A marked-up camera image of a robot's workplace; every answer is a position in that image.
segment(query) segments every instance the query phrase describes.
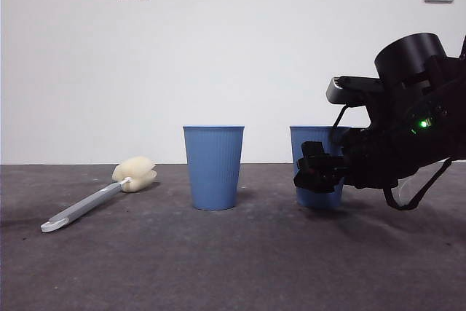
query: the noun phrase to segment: cup rim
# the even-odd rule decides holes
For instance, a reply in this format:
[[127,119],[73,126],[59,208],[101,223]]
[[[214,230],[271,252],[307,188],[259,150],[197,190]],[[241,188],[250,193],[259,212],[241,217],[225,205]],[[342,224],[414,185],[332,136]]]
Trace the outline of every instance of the cup rim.
[[244,128],[244,125],[183,125],[183,129],[192,129],[192,128]]
[[[299,128],[303,128],[303,129],[309,129],[311,127],[315,127],[315,128],[328,128],[328,127],[333,127],[333,125],[290,125],[290,129],[299,129]],[[351,127],[348,127],[346,125],[339,125],[337,127],[346,127],[346,128],[351,128]]]

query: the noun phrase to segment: blue plastic cup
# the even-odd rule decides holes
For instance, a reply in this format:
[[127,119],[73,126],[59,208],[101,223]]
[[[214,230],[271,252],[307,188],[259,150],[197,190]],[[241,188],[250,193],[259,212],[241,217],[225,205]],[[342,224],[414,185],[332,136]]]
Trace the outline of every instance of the blue plastic cup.
[[197,209],[223,210],[236,205],[244,128],[183,127],[192,201]]
[[[294,174],[298,173],[298,159],[303,157],[301,145],[305,141],[319,141],[322,142],[325,153],[332,156],[341,155],[341,147],[336,146],[328,139],[332,127],[318,127],[318,126],[291,126],[291,150],[293,152],[293,168]],[[334,138],[339,139],[341,135],[348,130],[349,127],[337,127],[334,133]],[[296,196],[298,203],[304,207],[318,208],[318,209],[334,209],[341,204],[341,191],[343,189],[344,179],[340,180],[339,184],[335,186],[335,191],[331,193],[315,193],[307,189],[300,189],[296,187]]]

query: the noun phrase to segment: sponge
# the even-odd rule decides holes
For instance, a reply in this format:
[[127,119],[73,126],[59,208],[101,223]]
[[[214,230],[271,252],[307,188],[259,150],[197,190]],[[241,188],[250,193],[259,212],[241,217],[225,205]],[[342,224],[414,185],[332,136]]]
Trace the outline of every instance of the sponge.
[[131,178],[122,189],[124,192],[137,192],[154,182],[157,172],[152,170],[153,167],[155,164],[149,158],[142,156],[129,158],[117,165],[111,178],[118,182]]

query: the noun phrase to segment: gray carpet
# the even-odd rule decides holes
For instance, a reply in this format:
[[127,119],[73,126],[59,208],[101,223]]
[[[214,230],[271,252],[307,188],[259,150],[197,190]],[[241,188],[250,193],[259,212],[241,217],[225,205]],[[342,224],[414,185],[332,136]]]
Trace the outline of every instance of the gray carpet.
[[236,208],[196,210],[186,166],[160,165],[153,187],[40,232],[113,168],[1,168],[2,310],[466,310],[465,163],[414,212],[348,186],[334,212],[301,208],[291,165],[242,165]]

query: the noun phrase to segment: gray plastic handle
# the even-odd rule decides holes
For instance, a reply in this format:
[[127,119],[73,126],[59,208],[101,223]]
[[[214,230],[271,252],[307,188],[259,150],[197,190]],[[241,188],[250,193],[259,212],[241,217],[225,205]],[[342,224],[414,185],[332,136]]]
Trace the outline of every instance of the gray plastic handle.
[[69,224],[102,202],[105,202],[107,199],[113,197],[121,190],[122,185],[120,183],[115,182],[110,184],[106,188],[91,194],[89,197],[84,198],[76,204],[73,204],[71,207],[66,208],[64,211],[59,212],[57,215],[50,218],[49,222],[53,223],[68,218],[66,223]]

